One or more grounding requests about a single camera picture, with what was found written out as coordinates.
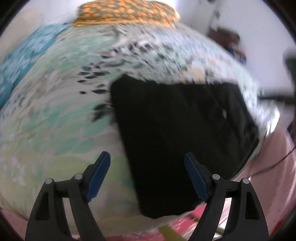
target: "pillow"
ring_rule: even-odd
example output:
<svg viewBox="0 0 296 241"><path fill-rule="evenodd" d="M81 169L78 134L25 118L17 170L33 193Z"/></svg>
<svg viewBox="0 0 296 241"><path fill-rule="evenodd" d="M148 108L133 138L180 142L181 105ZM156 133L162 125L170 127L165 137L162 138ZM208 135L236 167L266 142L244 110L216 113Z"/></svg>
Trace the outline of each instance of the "pillow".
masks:
<svg viewBox="0 0 296 241"><path fill-rule="evenodd" d="M79 18L74 26L110 23L145 23L174 27L180 19L176 10L167 4L143 0L98 0L78 8Z"/></svg>

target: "floral bedsheet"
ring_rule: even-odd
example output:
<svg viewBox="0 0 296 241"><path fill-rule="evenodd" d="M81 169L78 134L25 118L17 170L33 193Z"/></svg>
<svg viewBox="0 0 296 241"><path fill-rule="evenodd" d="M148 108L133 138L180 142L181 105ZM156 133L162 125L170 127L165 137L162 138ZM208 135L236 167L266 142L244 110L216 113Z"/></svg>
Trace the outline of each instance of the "floral bedsheet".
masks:
<svg viewBox="0 0 296 241"><path fill-rule="evenodd" d="M176 220L140 214L109 95L111 82L123 73L166 84L236 82L262 138L279 118L274 104L258 102L257 82L243 66L183 25L69 27L0 111L0 207L29 218L45 179L69 179L108 151L110 169L90 203L103 234L141 232ZM76 234L68 202L65 209Z"/></svg>

